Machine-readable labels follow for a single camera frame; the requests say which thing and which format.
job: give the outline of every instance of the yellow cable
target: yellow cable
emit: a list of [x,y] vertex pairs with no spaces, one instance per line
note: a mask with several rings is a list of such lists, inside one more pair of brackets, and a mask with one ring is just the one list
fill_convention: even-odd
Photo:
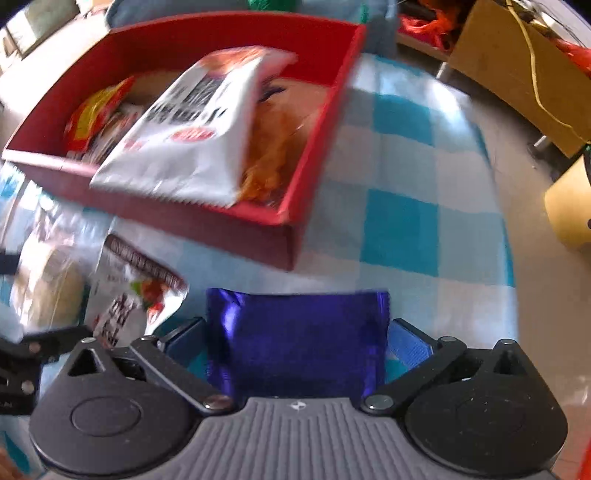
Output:
[[534,95],[535,95],[535,101],[538,103],[538,106],[544,111],[546,112],[550,118],[552,120],[554,120],[555,122],[558,122],[560,125],[562,125],[563,127],[566,128],[570,128],[575,137],[577,137],[578,139],[580,139],[581,141],[583,141],[585,144],[590,145],[591,141],[590,140],[585,140],[583,137],[581,137],[577,131],[574,129],[574,127],[572,125],[569,125],[565,122],[563,122],[562,120],[559,120],[558,118],[556,118],[552,112],[550,112],[543,104],[542,104],[542,100],[540,100],[540,93],[538,91],[538,76],[536,73],[536,69],[535,69],[535,51],[534,51],[534,46],[531,43],[531,39],[529,34],[527,33],[527,30],[525,29],[525,25],[524,23],[521,21],[521,19],[519,18],[519,15],[517,15],[517,12],[515,11],[515,9],[513,8],[513,2],[512,0],[505,0],[505,5],[507,6],[507,8],[509,9],[509,12],[511,12],[511,15],[513,15],[513,17],[515,18],[515,20],[517,21],[517,24],[519,25],[521,32],[523,33],[523,36],[525,38],[525,42],[527,43],[527,47],[530,49],[530,61],[531,61],[531,81],[534,87]]

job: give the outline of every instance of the yellow object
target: yellow object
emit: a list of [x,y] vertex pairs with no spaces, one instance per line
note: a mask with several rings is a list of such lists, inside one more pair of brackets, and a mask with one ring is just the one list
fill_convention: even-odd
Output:
[[78,123],[74,126],[74,140],[80,140],[91,135],[92,126],[103,111],[103,108],[117,94],[125,82],[126,80],[113,87],[96,92],[83,103]]
[[581,156],[545,195],[546,212],[558,239],[569,248],[591,243],[591,185]]

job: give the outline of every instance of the blue foil packet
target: blue foil packet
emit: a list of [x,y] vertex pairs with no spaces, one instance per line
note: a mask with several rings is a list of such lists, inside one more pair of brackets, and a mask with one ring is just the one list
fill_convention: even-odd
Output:
[[249,397],[349,397],[384,384],[389,295],[207,291],[207,381]]

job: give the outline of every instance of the red tray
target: red tray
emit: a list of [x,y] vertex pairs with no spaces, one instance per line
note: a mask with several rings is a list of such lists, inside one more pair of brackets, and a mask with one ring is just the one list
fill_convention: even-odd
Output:
[[[7,143],[3,158],[54,195],[291,270],[364,37],[364,25],[271,12],[183,15],[112,30],[47,92]],[[102,192],[89,188],[95,166],[64,157],[66,122],[97,90],[131,74],[185,70],[213,50],[247,45],[297,53],[298,62],[282,76],[329,87],[278,208],[240,202],[221,209]]]

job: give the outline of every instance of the snack bag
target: snack bag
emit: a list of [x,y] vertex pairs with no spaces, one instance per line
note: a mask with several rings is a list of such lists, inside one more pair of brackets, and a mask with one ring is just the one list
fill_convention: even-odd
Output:
[[269,101],[256,106],[240,200],[264,202],[279,188],[288,143],[296,129],[297,120],[284,106]]
[[91,186],[231,206],[261,87],[296,58],[265,47],[203,57],[124,136]]
[[41,241],[33,232],[23,245],[10,296],[24,329],[75,324],[84,289],[85,278],[67,248]]
[[122,103],[93,139],[88,151],[82,156],[82,163],[102,164],[143,113],[144,108],[140,105]]
[[127,346],[178,310],[189,288],[167,267],[120,237],[105,239],[85,324],[106,348]]
[[103,130],[134,81],[134,77],[129,77],[115,86],[100,90],[78,107],[64,132],[68,158],[76,158],[77,154],[88,150],[92,139]]

